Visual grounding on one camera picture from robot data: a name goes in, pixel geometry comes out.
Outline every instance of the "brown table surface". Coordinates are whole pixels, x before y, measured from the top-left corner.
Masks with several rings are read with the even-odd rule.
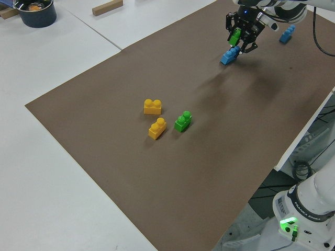
[[[311,14],[287,45],[288,25],[267,29],[257,50],[220,64],[237,8],[216,1],[27,104],[159,251],[211,250],[334,87]],[[335,26],[319,17],[318,32]],[[147,98],[167,121],[156,141]],[[179,133],[184,110],[193,121]]]

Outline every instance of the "metal pot rim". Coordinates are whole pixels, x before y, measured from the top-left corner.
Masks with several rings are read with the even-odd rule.
[[[42,11],[44,9],[49,8],[53,4],[53,0],[50,0],[50,1],[51,1],[50,4],[47,7],[43,8],[43,9],[39,9],[39,10],[23,10],[23,9],[18,9],[18,8],[15,7],[15,5],[19,2],[19,0],[14,0],[14,2],[13,2],[13,8],[17,9],[19,12],[28,12],[28,13],[40,12],[40,11]]]

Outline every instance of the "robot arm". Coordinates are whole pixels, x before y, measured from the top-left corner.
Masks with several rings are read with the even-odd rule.
[[[228,41],[232,47],[242,42],[241,52],[248,53],[258,46],[256,39],[265,26],[278,31],[278,22],[298,23],[307,15],[306,5],[335,11],[333,0],[232,0],[240,5],[226,16]]]

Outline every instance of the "wooden block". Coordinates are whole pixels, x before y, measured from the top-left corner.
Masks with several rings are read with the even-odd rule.
[[[109,3],[97,6],[95,8],[92,9],[92,13],[94,16],[99,16],[103,13],[109,12],[112,9],[116,9],[118,7],[123,6],[124,1],[123,0],[113,0],[110,1]]]
[[[0,16],[3,19],[13,17],[17,14],[19,14],[19,11],[17,9],[7,8],[7,9],[4,9],[4,10],[0,10]]]

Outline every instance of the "yellow building block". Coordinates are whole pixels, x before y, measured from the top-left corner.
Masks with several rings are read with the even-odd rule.
[[[166,129],[166,122],[163,118],[157,118],[156,123],[149,128],[149,137],[156,140]]]
[[[160,100],[156,99],[152,101],[151,99],[146,99],[144,101],[144,114],[156,114],[160,115],[162,112],[162,103]]]

